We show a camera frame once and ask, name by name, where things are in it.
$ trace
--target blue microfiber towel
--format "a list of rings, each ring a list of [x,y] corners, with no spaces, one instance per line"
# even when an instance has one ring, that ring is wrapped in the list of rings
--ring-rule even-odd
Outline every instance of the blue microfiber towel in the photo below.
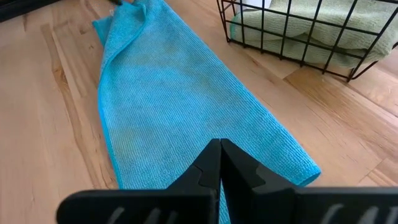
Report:
[[[320,169],[161,0],[94,21],[104,45],[98,106],[122,189],[164,189],[213,138],[228,138],[297,185]],[[220,219],[228,221],[222,195]]]

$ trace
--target basket wire grid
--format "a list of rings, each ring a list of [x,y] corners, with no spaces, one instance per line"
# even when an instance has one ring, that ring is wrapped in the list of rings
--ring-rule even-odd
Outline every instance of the basket wire grid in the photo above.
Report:
[[[349,19],[350,19],[352,13],[353,13],[353,11],[354,11],[355,5],[356,5],[356,3],[358,2],[358,0],[354,0],[354,1],[353,1],[353,4],[351,5],[351,7],[350,7],[350,9],[349,9],[349,12],[348,12],[348,14],[347,14],[347,16],[346,16],[346,19],[345,19],[343,25],[334,24],[334,23],[327,22],[327,21],[320,21],[320,20],[317,19],[319,10],[320,10],[320,8],[321,8],[322,0],[319,0],[319,1],[318,1],[318,5],[317,5],[317,9],[316,9],[316,11],[315,11],[314,18],[307,18],[307,17],[303,17],[303,16],[298,16],[298,15],[295,15],[295,14],[291,14],[291,13],[290,13],[290,7],[291,7],[291,5],[292,5],[292,0],[289,0],[289,2],[288,2],[287,12],[280,12],[280,11],[275,11],[275,10],[272,10],[272,9],[266,9],[266,8],[264,7],[264,5],[265,5],[265,0],[262,0],[262,7],[258,7],[258,6],[253,6],[253,5],[245,4],[245,3],[243,3],[243,0],[217,0],[217,4],[218,4],[219,12],[220,12],[221,21],[222,21],[222,23],[223,23],[223,28],[224,28],[224,32],[225,32],[225,36],[226,36],[226,41],[227,41],[227,42],[233,42],[233,43],[236,43],[236,44],[240,44],[240,45],[242,45],[243,47],[254,48],[254,49],[259,50],[261,53],[266,52],[266,53],[269,53],[269,54],[272,54],[272,55],[276,55],[276,56],[278,56],[281,60],[282,60],[282,59],[291,60],[291,61],[294,61],[294,62],[299,63],[301,67],[302,67],[303,65],[306,65],[306,66],[308,66],[308,67],[312,67],[312,68],[315,68],[315,69],[317,69],[317,70],[321,70],[321,71],[322,71],[322,74],[324,74],[325,72],[327,72],[327,73],[330,73],[330,74],[332,74],[332,75],[336,75],[336,76],[338,76],[338,77],[345,78],[346,81],[349,82],[349,81],[351,81],[351,80],[354,80],[354,79],[357,79],[358,77],[360,77],[364,72],[366,72],[369,68],[371,68],[373,65],[375,65],[375,64],[378,62],[378,61],[375,61],[375,62],[370,63],[366,68],[364,68],[362,71],[360,71],[358,74],[356,74],[356,73],[358,72],[360,66],[362,66],[364,60],[366,59],[366,57],[368,56],[368,54],[369,54],[370,51],[372,50],[372,48],[375,46],[376,42],[377,42],[377,41],[380,39],[380,37],[383,35],[384,31],[388,28],[388,26],[390,25],[390,23],[391,23],[392,20],[395,18],[396,14],[397,14],[397,12],[398,12],[398,7],[397,7],[397,6],[398,6],[398,1],[397,1],[397,0],[376,0],[376,1],[393,3],[393,4],[394,4],[393,6],[396,7],[396,8],[395,8],[395,11],[391,14],[390,18],[389,18],[389,19],[387,20],[387,22],[384,24],[384,26],[382,27],[382,29],[380,30],[380,32],[371,32],[371,31],[368,31],[368,30],[361,30],[361,29],[357,29],[357,28],[355,28],[355,27],[347,26],[348,21],[349,21]],[[261,28],[257,28],[257,27],[253,27],[253,26],[246,25],[246,24],[244,23],[244,16],[241,16],[241,21],[240,21],[240,23],[235,22],[235,21],[231,21],[231,20],[227,20],[225,14],[226,14],[226,10],[229,9],[229,8],[232,8],[233,14],[234,14],[234,16],[236,16],[235,5],[237,5],[238,7],[240,7],[240,12],[243,12],[243,11],[244,11],[244,10],[243,10],[243,7],[246,7],[246,8],[248,8],[248,9],[255,9],[255,10],[260,10],[260,11],[262,11],[262,14],[261,14],[261,16],[262,16]],[[280,14],[280,15],[283,15],[283,16],[286,16],[283,34],[277,34],[277,33],[275,33],[275,32],[270,32],[270,31],[264,29],[264,12],[266,12],[266,11],[267,11],[267,12],[276,13],[276,14]],[[303,41],[303,40],[296,39],[296,38],[294,38],[294,37],[288,37],[288,36],[286,36],[286,30],[287,30],[287,24],[288,24],[288,22],[289,22],[289,17],[295,17],[295,18],[298,18],[298,19],[303,19],[303,20],[311,21],[311,22],[312,22],[311,28],[310,28],[310,32],[308,33],[308,39],[307,39],[307,41]],[[238,26],[241,27],[242,41],[234,40],[234,39],[231,39],[231,38],[229,37],[228,32],[227,32],[227,23],[229,23],[229,24],[236,24],[236,25],[238,25]],[[325,24],[325,25],[329,25],[329,26],[341,28],[340,33],[339,33],[338,36],[337,36],[336,42],[335,42],[335,44],[333,45],[332,48],[325,47],[325,46],[322,46],[322,45],[318,45],[318,44],[312,43],[312,42],[310,41],[311,36],[312,36],[312,32],[313,32],[313,29],[314,29],[316,23],[320,23],[320,24]],[[249,29],[253,29],[253,30],[258,30],[259,32],[261,32],[261,43],[260,43],[261,47],[256,47],[256,46],[249,45],[249,44],[245,43],[245,41],[244,41],[244,29],[243,29],[243,27],[246,27],[246,28],[249,28]],[[350,54],[350,53],[348,53],[348,52],[344,52],[344,51],[341,51],[341,50],[338,49],[338,43],[339,43],[339,41],[340,41],[340,39],[341,39],[341,36],[343,35],[344,30],[352,30],[352,31],[361,32],[361,33],[364,33],[364,34],[373,35],[373,36],[375,36],[375,39],[373,40],[373,42],[372,42],[372,44],[369,46],[369,48],[365,50],[365,53],[364,53],[362,56],[355,55],[355,54]],[[271,52],[271,51],[265,50],[265,49],[263,48],[263,46],[264,46],[264,40],[263,40],[264,33],[276,35],[276,36],[279,36],[279,37],[282,38],[282,45],[281,45],[280,53],[279,53],[279,54],[278,54],[278,53],[275,53],[275,52]],[[296,41],[296,42],[300,42],[300,43],[305,44],[305,48],[304,48],[304,51],[303,51],[303,55],[302,55],[302,59],[301,59],[301,60],[297,60],[297,59],[294,59],[294,58],[285,57],[285,56],[283,55],[283,53],[284,53],[284,44],[285,44],[285,40],[286,40],[286,39],[293,40],[293,41]],[[312,65],[312,64],[307,63],[307,62],[304,60],[309,45],[314,46],[314,47],[319,47],[319,48],[321,48],[321,49],[325,49],[325,50],[329,50],[329,51],[330,51],[329,58],[328,58],[328,60],[326,61],[326,64],[325,64],[323,67],[314,66],[314,65]],[[354,58],[359,59],[359,63],[357,64],[356,67],[354,67],[354,68],[351,69],[351,71],[350,71],[350,73],[349,73],[348,76],[347,76],[347,75],[342,75],[342,74],[339,74],[339,73],[336,73],[336,72],[333,72],[333,71],[331,71],[331,70],[328,70],[328,67],[329,67],[329,64],[330,64],[330,60],[331,60],[331,58],[332,58],[332,56],[333,56],[333,54],[334,54],[335,52],[336,52],[336,53],[339,53],[339,54],[342,54],[342,55],[347,55],[347,56],[349,56],[349,57],[354,57]]]

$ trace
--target wood grain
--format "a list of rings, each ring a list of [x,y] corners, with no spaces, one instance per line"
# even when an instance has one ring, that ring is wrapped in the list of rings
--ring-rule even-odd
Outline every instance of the wood grain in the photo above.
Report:
[[[226,43],[214,0],[167,2],[319,164],[312,185],[398,185],[395,53],[347,85]],[[0,24],[0,223],[54,223],[67,195],[117,187],[91,25],[112,8],[65,0]]]

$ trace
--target floor plank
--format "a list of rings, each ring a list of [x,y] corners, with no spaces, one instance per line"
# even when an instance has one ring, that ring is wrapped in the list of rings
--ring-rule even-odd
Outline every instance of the floor plank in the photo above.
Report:
[[[376,64],[349,86],[398,118],[398,76],[383,66]]]
[[[398,185],[398,160],[387,158],[382,161],[368,177],[380,186]]]
[[[59,201],[93,188],[57,70],[41,32],[1,48],[0,58],[0,223],[53,223]]]
[[[85,142],[82,153],[87,163],[93,166],[91,175],[97,179],[94,187],[116,188],[117,183],[109,162],[97,110],[96,87],[100,79],[100,69],[93,66],[100,66],[101,57],[86,57],[89,51],[93,50],[94,45],[84,45],[85,39],[81,38],[83,35],[87,35],[87,32],[80,34],[78,28],[69,23],[55,27],[53,32],[60,61],[65,68],[65,78],[71,90],[75,90],[72,97],[79,117],[81,137]],[[98,39],[93,42],[98,42],[95,46],[102,49]]]
[[[1,22],[0,25],[0,47],[23,39],[26,35],[22,16]]]
[[[398,118],[384,119],[377,105],[372,105],[345,83],[309,68],[294,72],[285,80],[366,141],[380,158],[398,154],[395,138]]]
[[[378,68],[384,70],[386,73],[398,78],[397,58],[398,58],[398,47],[392,50],[391,54],[388,55],[388,57],[382,59],[376,65]]]
[[[279,57],[269,54],[260,54],[258,50],[246,49],[245,54],[248,54],[254,63],[259,64],[281,79],[287,77],[300,68],[300,65],[297,63],[290,62],[288,60],[280,60]]]
[[[59,4],[58,2],[41,7],[22,16],[24,29],[26,32],[37,30],[40,26],[48,24],[52,27],[52,9]]]
[[[358,187],[378,187],[379,184],[377,184],[375,181],[373,181],[370,177],[366,176],[358,183],[357,186]]]

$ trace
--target black plastic part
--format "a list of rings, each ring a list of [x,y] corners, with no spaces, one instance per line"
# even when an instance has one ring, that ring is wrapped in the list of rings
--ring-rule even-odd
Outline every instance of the black plastic part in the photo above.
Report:
[[[232,224],[398,223],[398,188],[300,188],[228,139],[213,139],[165,190],[91,190],[58,208],[58,224],[217,224],[220,179]]]
[[[57,1],[59,0],[2,0],[0,1],[0,22]]]
[[[290,223],[296,186],[230,140],[221,144],[221,178],[231,223]]]
[[[296,193],[294,223],[398,223],[396,187],[308,187]]]

